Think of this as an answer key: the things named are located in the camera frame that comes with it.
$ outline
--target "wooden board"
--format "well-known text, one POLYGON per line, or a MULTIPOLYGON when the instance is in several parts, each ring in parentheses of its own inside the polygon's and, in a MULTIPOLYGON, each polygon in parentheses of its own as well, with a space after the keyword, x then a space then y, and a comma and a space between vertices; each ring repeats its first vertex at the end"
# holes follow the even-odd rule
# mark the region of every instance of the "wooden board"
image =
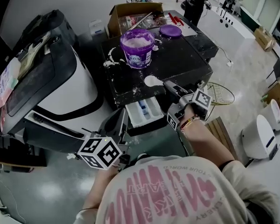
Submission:
POLYGON ((216 137, 216 139, 219 140, 231 152, 233 157, 238 160, 238 156, 221 117, 214 119, 205 126, 216 137))

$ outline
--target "black clothing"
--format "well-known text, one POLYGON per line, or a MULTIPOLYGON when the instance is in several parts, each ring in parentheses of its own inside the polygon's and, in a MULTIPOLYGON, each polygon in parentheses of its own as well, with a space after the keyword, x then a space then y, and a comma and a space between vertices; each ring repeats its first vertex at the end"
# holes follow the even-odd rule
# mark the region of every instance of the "black clothing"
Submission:
POLYGON ((192 3, 193 6, 186 2, 184 17, 187 18, 196 27, 203 12, 204 1, 207 0, 191 0, 190 3, 192 3))

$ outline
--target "white t-shirt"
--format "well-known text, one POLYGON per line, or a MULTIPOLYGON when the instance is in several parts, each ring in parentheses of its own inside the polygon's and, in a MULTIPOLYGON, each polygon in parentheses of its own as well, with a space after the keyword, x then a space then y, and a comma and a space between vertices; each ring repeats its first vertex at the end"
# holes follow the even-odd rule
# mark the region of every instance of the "white t-shirt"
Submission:
POLYGON ((277 196, 239 161, 221 172, 204 158, 149 157, 116 175, 99 209, 80 211, 75 224, 257 223, 248 202, 278 220, 277 196))

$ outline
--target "concrete floor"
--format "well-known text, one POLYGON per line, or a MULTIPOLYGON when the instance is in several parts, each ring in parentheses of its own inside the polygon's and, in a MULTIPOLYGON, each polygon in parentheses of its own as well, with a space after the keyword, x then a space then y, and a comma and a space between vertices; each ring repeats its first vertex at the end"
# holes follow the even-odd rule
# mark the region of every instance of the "concrete floor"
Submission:
MULTIPOLYGON (((155 1, 163 2, 164 10, 174 9, 183 14, 180 8, 182 0, 178 3, 175 0, 155 1)), ((238 155, 246 161, 239 134, 262 109, 260 98, 267 87, 265 78, 272 71, 276 56, 273 52, 264 52, 255 42, 248 51, 239 50, 230 59, 234 62, 233 68, 226 66, 227 59, 223 51, 219 50, 210 62, 214 71, 211 81, 229 88, 235 94, 236 101, 229 106, 217 107, 210 120, 222 117, 238 155)), ((132 157, 142 152, 184 156, 176 133, 169 127, 129 138, 128 141, 132 145, 132 157)), ((37 169, 30 174, 3 173, 0 174, 0 180, 11 189, 18 211, 28 224, 73 223, 93 184, 96 170, 90 169, 82 161, 67 160, 66 154, 47 154, 47 168, 37 169)), ((0 198, 9 213, 22 222, 10 192, 1 183, 0 198)))

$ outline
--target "bucket label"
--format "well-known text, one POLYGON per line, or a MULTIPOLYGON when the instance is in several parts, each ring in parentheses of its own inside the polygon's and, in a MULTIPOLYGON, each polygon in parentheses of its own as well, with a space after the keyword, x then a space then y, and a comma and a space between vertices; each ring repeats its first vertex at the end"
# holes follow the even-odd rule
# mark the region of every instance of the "bucket label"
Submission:
POLYGON ((141 57, 136 56, 136 55, 131 55, 131 56, 130 56, 130 61, 131 61, 131 62, 139 63, 139 62, 141 62, 141 57))
POLYGON ((146 61, 145 64, 150 62, 151 51, 146 54, 146 61))

